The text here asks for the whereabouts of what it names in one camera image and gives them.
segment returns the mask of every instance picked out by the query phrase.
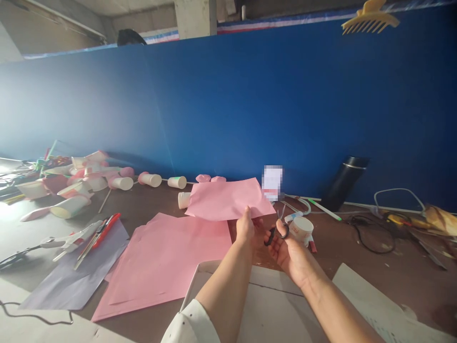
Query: right hand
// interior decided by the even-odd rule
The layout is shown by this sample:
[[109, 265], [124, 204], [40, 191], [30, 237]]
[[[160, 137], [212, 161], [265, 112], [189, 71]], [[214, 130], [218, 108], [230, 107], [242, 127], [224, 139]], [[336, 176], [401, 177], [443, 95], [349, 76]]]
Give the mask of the right hand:
[[[286, 228], [281, 220], [276, 221], [276, 227], [281, 235], [286, 234]], [[270, 231], [265, 232], [264, 242], [268, 241], [270, 235]], [[310, 261], [313, 257], [293, 238], [292, 233], [286, 239], [275, 236], [268, 246], [268, 252], [301, 290], [308, 287], [310, 281], [315, 279], [316, 274]]]

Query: forearm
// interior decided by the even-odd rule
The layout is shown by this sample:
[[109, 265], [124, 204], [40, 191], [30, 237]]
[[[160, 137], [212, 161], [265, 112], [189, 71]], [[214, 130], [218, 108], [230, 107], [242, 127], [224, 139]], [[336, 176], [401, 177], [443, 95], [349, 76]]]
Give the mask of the forearm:
[[384, 343], [309, 254], [314, 277], [302, 292], [331, 343]]
[[221, 343], [237, 340], [251, 275], [253, 249], [235, 241], [196, 299], [205, 308]]

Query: black thermos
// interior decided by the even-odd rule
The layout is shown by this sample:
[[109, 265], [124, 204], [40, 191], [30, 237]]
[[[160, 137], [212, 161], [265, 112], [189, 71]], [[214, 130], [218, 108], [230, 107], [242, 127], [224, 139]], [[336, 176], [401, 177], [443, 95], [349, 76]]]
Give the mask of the black thermos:
[[369, 162], [369, 158], [348, 156], [341, 164], [320, 204], [332, 212], [337, 212]]

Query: purple paper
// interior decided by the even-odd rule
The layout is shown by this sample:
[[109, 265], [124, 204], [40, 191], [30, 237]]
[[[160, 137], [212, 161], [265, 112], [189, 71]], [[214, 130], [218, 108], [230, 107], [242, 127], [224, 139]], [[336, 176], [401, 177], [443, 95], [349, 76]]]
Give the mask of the purple paper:
[[77, 270], [76, 259], [86, 244], [63, 256], [58, 266], [20, 305], [25, 310], [81, 310], [114, 262], [127, 247], [129, 235], [118, 220], [97, 249], [89, 252]]

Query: green marker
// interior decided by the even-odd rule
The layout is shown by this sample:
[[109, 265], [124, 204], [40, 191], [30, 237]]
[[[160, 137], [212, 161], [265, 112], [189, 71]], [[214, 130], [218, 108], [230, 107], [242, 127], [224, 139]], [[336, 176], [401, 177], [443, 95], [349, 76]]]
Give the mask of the green marker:
[[338, 221], [342, 221], [342, 219], [340, 217], [338, 217], [336, 214], [334, 214], [332, 211], [329, 211], [327, 210], [324, 206], [322, 205], [319, 205], [317, 202], [315, 202], [314, 200], [308, 198], [308, 201], [310, 203], [312, 203], [314, 206], [316, 207], [319, 207], [322, 211], [324, 211], [325, 213], [327, 213], [328, 215], [332, 216], [333, 218], [335, 218], [336, 220]]

